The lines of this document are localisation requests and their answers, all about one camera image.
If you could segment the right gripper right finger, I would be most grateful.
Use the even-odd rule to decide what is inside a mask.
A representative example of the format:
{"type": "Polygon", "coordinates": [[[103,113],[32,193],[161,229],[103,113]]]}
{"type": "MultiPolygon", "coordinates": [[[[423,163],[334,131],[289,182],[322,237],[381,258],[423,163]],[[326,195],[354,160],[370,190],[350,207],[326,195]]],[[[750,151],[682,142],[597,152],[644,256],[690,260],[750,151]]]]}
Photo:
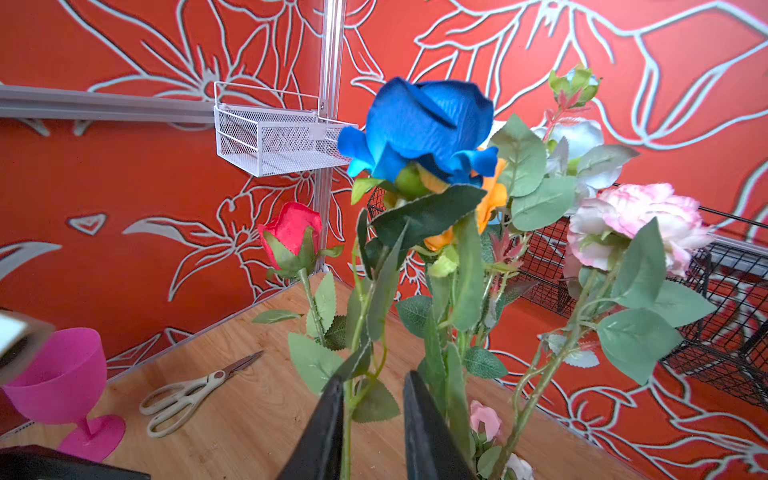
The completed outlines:
{"type": "Polygon", "coordinates": [[[474,479],[417,371],[406,375],[403,398],[407,478],[474,479]]]}

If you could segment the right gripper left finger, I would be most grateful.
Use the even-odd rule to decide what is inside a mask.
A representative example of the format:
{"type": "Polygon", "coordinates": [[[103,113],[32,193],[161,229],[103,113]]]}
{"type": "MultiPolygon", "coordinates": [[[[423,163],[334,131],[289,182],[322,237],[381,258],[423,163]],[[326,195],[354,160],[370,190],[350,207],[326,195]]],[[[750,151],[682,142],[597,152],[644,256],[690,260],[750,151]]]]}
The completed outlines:
{"type": "Polygon", "coordinates": [[[279,480],[339,479],[344,439],[344,386],[339,376],[325,385],[320,400],[279,480]]]}

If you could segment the orange yellow rose stem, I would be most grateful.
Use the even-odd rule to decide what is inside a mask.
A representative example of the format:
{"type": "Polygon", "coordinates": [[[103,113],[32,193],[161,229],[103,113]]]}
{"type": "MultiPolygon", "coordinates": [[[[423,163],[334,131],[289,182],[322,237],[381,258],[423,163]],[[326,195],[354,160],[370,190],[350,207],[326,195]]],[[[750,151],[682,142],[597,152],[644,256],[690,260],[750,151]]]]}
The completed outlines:
{"type": "MultiPolygon", "coordinates": [[[[504,206],[508,200],[507,187],[499,180],[507,164],[508,162],[505,159],[499,159],[496,165],[495,174],[492,177],[483,178],[482,189],[485,191],[485,196],[476,206],[475,210],[479,234],[482,234],[486,230],[495,210],[504,206]]],[[[419,179],[423,186],[432,193],[442,193],[448,188],[446,182],[440,180],[423,167],[419,168],[419,179]]],[[[453,240],[453,228],[449,228],[440,235],[428,237],[424,241],[424,244],[428,250],[432,252],[440,252],[444,247],[450,245],[453,240]]]]}

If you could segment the red rosebud stem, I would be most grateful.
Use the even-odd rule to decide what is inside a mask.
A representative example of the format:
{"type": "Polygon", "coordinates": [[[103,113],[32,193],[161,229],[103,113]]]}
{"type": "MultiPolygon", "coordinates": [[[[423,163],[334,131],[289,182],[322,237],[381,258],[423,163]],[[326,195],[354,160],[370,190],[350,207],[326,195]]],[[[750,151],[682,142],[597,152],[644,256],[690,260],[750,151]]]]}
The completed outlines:
{"type": "Polygon", "coordinates": [[[309,279],[319,260],[336,258],[343,251],[341,246],[321,246],[322,229],[321,215],[298,202],[285,204],[277,218],[258,227],[270,262],[268,273],[298,282],[307,298],[305,332],[290,333],[288,349],[298,375],[315,395],[322,392],[341,366],[337,352],[344,348],[333,275],[323,274],[317,288],[311,286],[309,279]]]}

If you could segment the pink mottled flower stem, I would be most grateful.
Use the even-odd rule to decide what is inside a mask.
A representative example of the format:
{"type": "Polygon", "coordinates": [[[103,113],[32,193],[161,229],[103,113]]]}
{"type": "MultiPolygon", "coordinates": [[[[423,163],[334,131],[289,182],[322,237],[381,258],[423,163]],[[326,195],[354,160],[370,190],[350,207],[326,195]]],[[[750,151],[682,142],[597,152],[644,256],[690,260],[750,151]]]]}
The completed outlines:
{"type": "Polygon", "coordinates": [[[567,247],[579,295],[556,348],[542,339],[514,389],[514,424],[491,478],[500,479],[537,404],[565,360],[594,333],[605,358],[639,385],[682,341],[680,327],[714,312],[679,283],[713,237],[697,200],[667,183],[611,187],[570,217],[567,247]]]}

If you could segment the pale blue flower stem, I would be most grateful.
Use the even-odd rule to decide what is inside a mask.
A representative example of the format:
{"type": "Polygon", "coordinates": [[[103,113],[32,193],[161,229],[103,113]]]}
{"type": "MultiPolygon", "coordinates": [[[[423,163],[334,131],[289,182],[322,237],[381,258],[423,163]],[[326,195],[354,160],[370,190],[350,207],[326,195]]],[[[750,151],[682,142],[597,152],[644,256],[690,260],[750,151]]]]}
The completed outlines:
{"type": "Polygon", "coordinates": [[[597,121],[584,118],[601,80],[578,65],[565,75],[547,79],[555,106],[544,124],[529,128],[512,115],[496,121],[486,141],[506,161],[499,181],[508,200],[502,222],[517,231],[543,229],[571,215],[579,203],[618,180],[623,167],[639,153],[608,144],[597,121]]]}

